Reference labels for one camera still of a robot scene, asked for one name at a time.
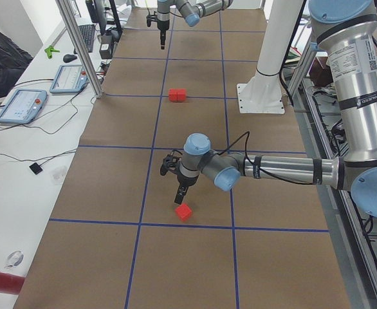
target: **white table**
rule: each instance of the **white table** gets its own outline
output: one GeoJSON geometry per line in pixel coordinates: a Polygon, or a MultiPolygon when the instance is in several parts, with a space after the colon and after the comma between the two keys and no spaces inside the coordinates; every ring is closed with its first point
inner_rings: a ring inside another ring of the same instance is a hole
{"type": "MultiPolygon", "coordinates": [[[[79,19],[78,24],[86,24],[87,19],[79,19]]],[[[73,53],[73,45],[65,32],[55,45],[60,53],[53,53],[48,59],[44,48],[58,36],[64,25],[60,24],[42,50],[19,79],[19,82],[34,79],[52,79],[61,64],[62,57],[73,53]]],[[[93,53],[90,53],[95,69],[102,61],[99,55],[99,43],[95,40],[93,53]]],[[[80,64],[79,59],[70,64],[80,64]]],[[[50,82],[30,83],[22,88],[49,90],[50,82]]],[[[39,116],[65,104],[73,95],[50,95],[39,116]]],[[[90,102],[94,93],[90,85],[73,100],[78,108],[77,115],[54,135],[47,135],[40,129],[15,127],[0,132],[0,153],[6,153],[20,159],[36,159],[57,155],[75,149],[86,126],[93,108],[90,102]]],[[[47,131],[60,127],[75,112],[69,103],[30,125],[40,126],[47,131]]],[[[29,169],[31,162],[16,162],[0,156],[0,271],[26,276],[44,232],[45,226],[62,187],[62,181],[56,181],[52,173],[58,168],[68,169],[74,154],[55,158],[43,165],[43,172],[34,175],[29,169]],[[14,268],[5,269],[7,256],[20,250],[24,253],[23,262],[14,268]]],[[[0,309],[12,308],[17,296],[0,294],[0,309]]]]}

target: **green clip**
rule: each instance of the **green clip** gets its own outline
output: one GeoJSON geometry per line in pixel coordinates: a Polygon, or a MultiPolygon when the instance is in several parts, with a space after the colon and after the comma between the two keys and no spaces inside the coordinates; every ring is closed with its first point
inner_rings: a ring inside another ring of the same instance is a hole
{"type": "Polygon", "coordinates": [[[55,50],[54,47],[52,45],[50,45],[49,47],[47,47],[45,50],[44,50],[47,54],[47,58],[51,59],[53,58],[53,52],[54,53],[59,53],[60,51],[59,50],[55,50]]]}

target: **blue joint cap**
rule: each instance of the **blue joint cap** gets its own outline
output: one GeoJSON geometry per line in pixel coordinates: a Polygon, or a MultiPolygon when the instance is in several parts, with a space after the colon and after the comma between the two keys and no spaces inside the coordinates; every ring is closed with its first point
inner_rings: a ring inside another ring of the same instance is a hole
{"type": "Polygon", "coordinates": [[[312,18],[324,24],[338,24],[348,21],[364,11],[372,0],[310,0],[312,18]]]}
{"type": "Polygon", "coordinates": [[[318,47],[318,44],[316,42],[310,42],[310,48],[314,52],[324,52],[324,50],[318,47]]]}
{"type": "Polygon", "coordinates": [[[229,191],[240,179],[240,172],[233,166],[226,167],[214,178],[214,185],[223,191],[229,191]]]}
{"type": "Polygon", "coordinates": [[[184,151],[192,156],[201,156],[212,147],[208,137],[201,133],[191,134],[184,145],[184,151]]]}
{"type": "Polygon", "coordinates": [[[357,176],[351,185],[351,196],[361,210],[377,217],[377,167],[357,176]]]}
{"type": "Polygon", "coordinates": [[[186,20],[186,23],[190,26],[190,27],[194,27],[195,25],[197,25],[200,21],[200,17],[199,15],[197,14],[190,14],[189,16],[187,16],[185,18],[186,20]]]}

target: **robotic arm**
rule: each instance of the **robotic arm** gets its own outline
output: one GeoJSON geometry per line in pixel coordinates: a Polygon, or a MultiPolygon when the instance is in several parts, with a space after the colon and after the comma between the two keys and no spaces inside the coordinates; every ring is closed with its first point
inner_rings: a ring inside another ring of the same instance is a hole
{"type": "MultiPolygon", "coordinates": [[[[194,25],[200,17],[224,9],[231,2],[206,1],[208,11],[205,4],[191,6],[187,0],[158,0],[158,19],[168,21],[170,5],[176,4],[186,21],[194,25]],[[192,14],[197,21],[190,21],[192,14]]],[[[237,153],[221,156],[211,150],[205,135],[194,133],[188,137],[182,157],[172,153],[161,166],[162,175],[167,171],[177,175],[176,203],[183,201],[200,173],[224,191],[230,190],[240,176],[249,176],[297,184],[322,183],[351,191],[357,206],[377,217],[377,65],[371,37],[377,27],[376,9],[372,0],[311,0],[309,9],[317,43],[329,55],[348,154],[334,160],[237,153]]]]}
{"type": "Polygon", "coordinates": [[[198,24],[200,18],[209,16],[220,10],[225,10],[232,5],[233,0],[205,0],[196,5],[191,5],[189,0],[157,0],[157,14],[147,16],[147,26],[152,22],[157,23],[160,30],[160,47],[165,49],[166,32],[170,28],[170,7],[175,5],[186,23],[193,27],[198,24]]]}
{"type": "Polygon", "coordinates": [[[177,204],[182,203],[200,173],[223,191],[233,188],[240,176],[279,179],[304,185],[325,184],[335,189],[342,189],[344,183],[344,162],[341,158],[285,158],[241,153],[221,156],[211,149],[210,140],[201,133],[193,133],[187,138],[181,157],[173,152],[163,159],[160,174],[164,176],[168,171],[177,175],[179,181],[174,199],[177,204]]]}

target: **metal pole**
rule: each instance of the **metal pole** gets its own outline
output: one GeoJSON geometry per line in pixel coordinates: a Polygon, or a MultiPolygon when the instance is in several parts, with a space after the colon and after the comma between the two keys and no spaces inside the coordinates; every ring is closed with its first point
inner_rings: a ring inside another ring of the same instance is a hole
{"type": "Polygon", "coordinates": [[[291,77],[289,84],[289,92],[291,96],[294,96],[296,90],[299,88],[302,79],[307,75],[307,72],[310,69],[311,63],[316,57],[316,51],[311,47],[311,41],[308,40],[302,57],[300,58],[297,68],[295,69],[293,76],[291,77]]]}
{"type": "Polygon", "coordinates": [[[261,0],[260,2],[260,9],[264,10],[264,6],[266,5],[266,0],[261,0]]]}
{"type": "Polygon", "coordinates": [[[59,7],[60,14],[64,24],[66,25],[67,32],[73,42],[73,45],[77,51],[78,57],[86,71],[88,80],[93,87],[94,93],[97,98],[100,98],[103,94],[101,84],[97,79],[97,75],[91,62],[86,44],[81,36],[80,31],[78,30],[77,22],[74,18],[74,12],[71,7],[69,0],[55,0],[57,6],[59,7]]]}

